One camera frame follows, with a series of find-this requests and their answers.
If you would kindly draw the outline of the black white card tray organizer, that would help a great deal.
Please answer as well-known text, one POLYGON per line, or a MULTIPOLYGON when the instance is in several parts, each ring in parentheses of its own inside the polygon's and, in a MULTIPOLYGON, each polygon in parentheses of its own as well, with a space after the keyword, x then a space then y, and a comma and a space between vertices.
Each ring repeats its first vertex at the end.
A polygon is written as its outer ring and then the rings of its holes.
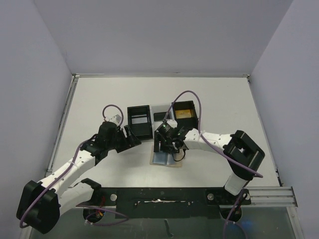
POLYGON ((155 130, 162 124, 164 119, 175 120, 178 127, 198 128, 198 116, 193 101, 177 101, 157 105, 133 106, 127 108, 128 125, 134 135, 140 140, 154 138, 155 130), (192 118, 176 119, 176 110, 192 110, 192 118))

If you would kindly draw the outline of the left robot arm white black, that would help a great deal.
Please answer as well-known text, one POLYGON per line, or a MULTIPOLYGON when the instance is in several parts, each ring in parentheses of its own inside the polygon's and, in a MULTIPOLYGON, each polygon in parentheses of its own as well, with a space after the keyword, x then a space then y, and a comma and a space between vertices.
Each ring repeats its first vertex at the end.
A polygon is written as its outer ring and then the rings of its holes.
POLYGON ((38 182, 26 183, 16 213, 20 228, 49 232, 60 217, 59 197, 73 182, 106 158, 109 151, 120 153, 140 144, 128 125, 103 122, 98 132, 80 143, 74 156, 58 170, 38 182))

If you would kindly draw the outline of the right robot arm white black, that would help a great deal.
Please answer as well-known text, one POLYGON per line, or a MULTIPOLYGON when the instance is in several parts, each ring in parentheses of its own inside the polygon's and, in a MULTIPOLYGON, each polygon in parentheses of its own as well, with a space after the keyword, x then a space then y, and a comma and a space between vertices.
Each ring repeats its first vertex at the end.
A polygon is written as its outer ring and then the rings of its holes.
POLYGON ((244 131, 216 134, 190 127, 178 127, 174 120, 164 120, 155 130, 154 152, 177 154, 180 151, 202 150, 224 157, 232 170, 222 191, 222 198, 232 204, 240 191, 254 178, 263 178, 258 169, 264 151, 244 131))

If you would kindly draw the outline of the gold card in tray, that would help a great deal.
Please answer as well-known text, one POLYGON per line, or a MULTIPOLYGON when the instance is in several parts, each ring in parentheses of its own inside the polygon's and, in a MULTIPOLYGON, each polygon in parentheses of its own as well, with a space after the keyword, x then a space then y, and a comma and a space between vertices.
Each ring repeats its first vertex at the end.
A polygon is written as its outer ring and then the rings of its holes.
POLYGON ((191 109, 176 110, 175 111, 175 117, 176 117, 176 119, 192 118, 192 110, 191 109))

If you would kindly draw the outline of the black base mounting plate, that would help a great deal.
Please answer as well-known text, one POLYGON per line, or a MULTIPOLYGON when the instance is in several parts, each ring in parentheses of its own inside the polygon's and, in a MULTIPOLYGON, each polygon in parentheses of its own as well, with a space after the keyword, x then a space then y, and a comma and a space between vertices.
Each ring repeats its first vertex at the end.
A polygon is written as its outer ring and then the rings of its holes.
POLYGON ((117 218, 184 219, 207 217, 217 219, 220 210, 231 208, 238 199, 219 187, 190 188, 107 188, 94 190, 84 201, 89 206, 115 208, 117 218))

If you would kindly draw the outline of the aluminium frame rail front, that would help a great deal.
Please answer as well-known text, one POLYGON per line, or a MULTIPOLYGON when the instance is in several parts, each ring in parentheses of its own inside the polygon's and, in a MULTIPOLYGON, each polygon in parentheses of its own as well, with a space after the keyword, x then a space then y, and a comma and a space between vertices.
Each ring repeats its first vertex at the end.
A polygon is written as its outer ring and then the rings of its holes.
MULTIPOLYGON (((250 187, 244 190, 244 207, 297 207, 298 203, 292 187, 250 187)), ((81 183, 68 188, 57 198, 59 209, 69 210, 77 205, 103 204, 108 207, 120 203, 188 203, 204 202, 222 207, 232 206, 237 197, 223 188, 115 188, 93 187, 81 183)))

